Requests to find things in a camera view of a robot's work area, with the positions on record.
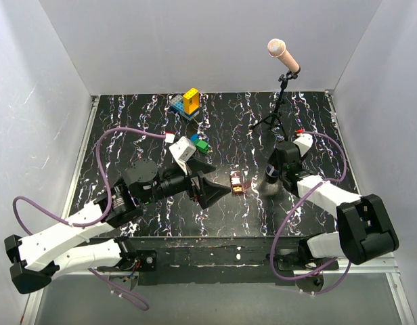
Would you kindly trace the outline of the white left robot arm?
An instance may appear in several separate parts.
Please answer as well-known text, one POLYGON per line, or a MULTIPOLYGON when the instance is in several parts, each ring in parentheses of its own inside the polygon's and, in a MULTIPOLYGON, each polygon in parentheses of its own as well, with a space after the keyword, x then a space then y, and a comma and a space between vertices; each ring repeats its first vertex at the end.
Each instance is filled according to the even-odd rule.
POLYGON ((164 173, 150 159, 137 160, 112 186, 62 223, 21 237, 4 240, 11 262, 11 280, 28 294, 45 288, 54 278, 86 268, 117 267, 130 270, 138 258, 118 239, 92 244, 90 240, 144 215, 144 209, 164 198, 185 192, 202 209, 229 193, 227 186, 211 182, 205 174, 215 167, 191 158, 187 171, 173 163, 164 173))

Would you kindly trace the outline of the red weekly pill organizer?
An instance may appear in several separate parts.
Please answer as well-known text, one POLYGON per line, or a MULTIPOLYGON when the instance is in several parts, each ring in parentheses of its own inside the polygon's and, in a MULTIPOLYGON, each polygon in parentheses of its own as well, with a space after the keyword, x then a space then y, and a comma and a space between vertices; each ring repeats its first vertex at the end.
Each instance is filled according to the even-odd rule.
POLYGON ((231 171, 229 180, 234 196, 243 195, 252 187, 251 181, 247 181, 241 171, 231 171))

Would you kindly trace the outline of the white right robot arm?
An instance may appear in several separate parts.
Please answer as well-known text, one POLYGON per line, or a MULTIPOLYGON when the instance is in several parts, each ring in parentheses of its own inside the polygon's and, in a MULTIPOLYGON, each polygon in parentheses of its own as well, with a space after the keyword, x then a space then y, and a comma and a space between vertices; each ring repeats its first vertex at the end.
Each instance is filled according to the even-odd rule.
POLYGON ((338 230, 313 235, 299 242, 298 260, 306 269, 317 267, 324 258, 344 257, 355 265, 392 253, 399 239, 382 199, 343 190, 303 167, 309 148, 295 142, 280 142, 269 164, 284 189, 331 214, 338 230))

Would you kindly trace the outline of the white vitamin pill bottle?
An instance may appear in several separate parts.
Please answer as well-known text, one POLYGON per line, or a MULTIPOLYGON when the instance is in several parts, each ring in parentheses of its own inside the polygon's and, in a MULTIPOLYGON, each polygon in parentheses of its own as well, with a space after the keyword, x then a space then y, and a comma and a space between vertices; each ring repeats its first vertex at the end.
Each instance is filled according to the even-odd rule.
POLYGON ((279 177, 279 171, 271 164, 268 164, 265 170, 266 176, 271 179, 277 179, 279 177))

